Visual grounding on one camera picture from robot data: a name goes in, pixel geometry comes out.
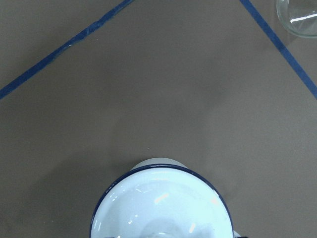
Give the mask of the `white enamel mug lid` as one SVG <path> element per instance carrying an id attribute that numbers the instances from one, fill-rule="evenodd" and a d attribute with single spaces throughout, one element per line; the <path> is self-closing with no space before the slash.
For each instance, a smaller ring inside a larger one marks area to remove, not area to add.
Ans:
<path id="1" fill-rule="evenodd" d="M 93 212 L 92 238 L 231 238 L 217 189 L 183 166 L 140 166 L 115 180 Z"/>

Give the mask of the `clear glass funnel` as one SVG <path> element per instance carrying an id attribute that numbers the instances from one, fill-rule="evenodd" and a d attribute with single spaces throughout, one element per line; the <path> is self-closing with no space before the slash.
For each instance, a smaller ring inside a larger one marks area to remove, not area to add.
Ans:
<path id="1" fill-rule="evenodd" d="M 276 12 L 282 26 L 302 38 L 317 38 L 316 0 L 277 0 Z"/>

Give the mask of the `white enamel mug blue rim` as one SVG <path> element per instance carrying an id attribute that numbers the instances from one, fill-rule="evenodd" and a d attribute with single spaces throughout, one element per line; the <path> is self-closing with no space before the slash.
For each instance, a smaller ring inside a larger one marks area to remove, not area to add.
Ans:
<path id="1" fill-rule="evenodd" d="M 150 165 L 157 165 L 157 164 L 167 164 L 167 165 L 181 166 L 181 167 L 187 168 L 184 164 L 182 164 L 181 162 L 177 160 L 170 159 L 170 158 L 163 158 L 163 157 L 155 157 L 155 158 L 150 158 L 150 159 L 146 159 L 139 162 L 131 170 L 134 170 L 143 166 L 150 166 Z"/>

